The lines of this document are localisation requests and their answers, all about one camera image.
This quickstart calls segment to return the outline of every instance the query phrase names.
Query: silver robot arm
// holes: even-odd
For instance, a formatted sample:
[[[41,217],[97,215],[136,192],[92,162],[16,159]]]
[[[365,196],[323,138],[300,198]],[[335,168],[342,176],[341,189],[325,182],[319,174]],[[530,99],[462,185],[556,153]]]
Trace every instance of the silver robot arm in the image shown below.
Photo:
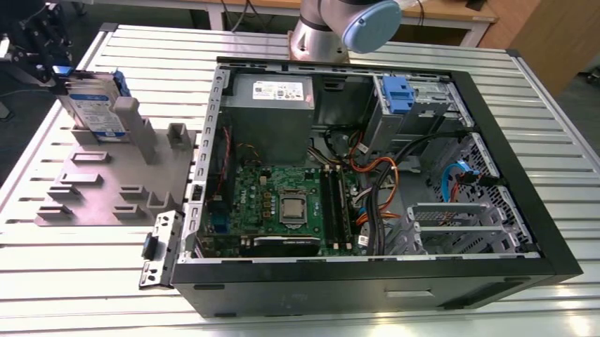
[[[373,52],[399,25],[401,7],[394,0],[303,0],[290,38],[291,58],[346,62],[349,50]]]

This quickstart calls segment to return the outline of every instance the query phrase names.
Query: ram slot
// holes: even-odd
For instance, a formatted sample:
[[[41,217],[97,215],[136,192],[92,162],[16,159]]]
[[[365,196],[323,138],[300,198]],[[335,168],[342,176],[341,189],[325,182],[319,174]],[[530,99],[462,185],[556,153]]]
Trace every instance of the ram slot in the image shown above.
[[[341,170],[341,167],[337,167],[338,171],[338,189],[339,189],[339,205],[342,208],[342,233],[341,233],[341,241],[346,243],[346,247],[351,247],[351,229],[350,229],[350,212],[347,210],[347,196],[346,196],[346,180],[343,179],[343,171]]]
[[[334,225],[334,211],[331,203],[331,189],[329,187],[329,170],[323,169],[319,174],[320,185],[320,209],[322,209],[322,224],[325,228],[325,242],[327,247],[333,247],[338,242],[338,235]]]
[[[346,242],[343,234],[343,207],[342,198],[339,191],[339,178],[338,172],[333,171],[329,174],[329,189],[331,191],[331,204],[333,204],[333,216],[334,216],[334,231],[335,231],[335,243],[339,246],[341,243]]]

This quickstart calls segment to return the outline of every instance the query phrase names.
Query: cpu socket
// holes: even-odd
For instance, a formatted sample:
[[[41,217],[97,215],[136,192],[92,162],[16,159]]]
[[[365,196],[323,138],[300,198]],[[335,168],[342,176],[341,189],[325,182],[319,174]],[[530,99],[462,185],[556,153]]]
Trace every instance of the cpu socket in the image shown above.
[[[279,223],[296,230],[306,223],[306,195],[279,195]]]

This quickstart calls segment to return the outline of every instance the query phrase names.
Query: slotted aluminum table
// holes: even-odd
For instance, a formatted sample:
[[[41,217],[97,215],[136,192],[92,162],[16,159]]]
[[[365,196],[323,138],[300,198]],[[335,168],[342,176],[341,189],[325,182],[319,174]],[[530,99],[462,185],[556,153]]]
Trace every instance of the slotted aluminum table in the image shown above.
[[[119,67],[153,127],[184,122],[199,130],[215,57],[286,58],[286,43],[283,35],[121,25],[97,34],[80,69]],[[351,63],[470,72],[585,274],[477,310],[206,320],[176,291],[137,290],[148,228],[33,224],[73,144],[71,118],[55,103],[0,190],[0,331],[75,336],[239,336],[240,331],[264,336],[267,330],[286,336],[600,334],[600,161],[522,60],[497,50],[389,43],[375,53],[353,54]]]

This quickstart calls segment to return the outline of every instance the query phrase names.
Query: power supply label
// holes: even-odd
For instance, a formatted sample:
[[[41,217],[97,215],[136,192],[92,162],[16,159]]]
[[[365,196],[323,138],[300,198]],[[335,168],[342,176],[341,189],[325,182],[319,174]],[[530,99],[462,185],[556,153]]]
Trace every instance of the power supply label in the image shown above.
[[[303,100],[302,83],[258,81],[252,85],[255,100]]]
[[[87,128],[101,140],[116,140],[124,136],[124,127],[117,115],[111,112],[111,100],[105,95],[71,94],[75,110]]]

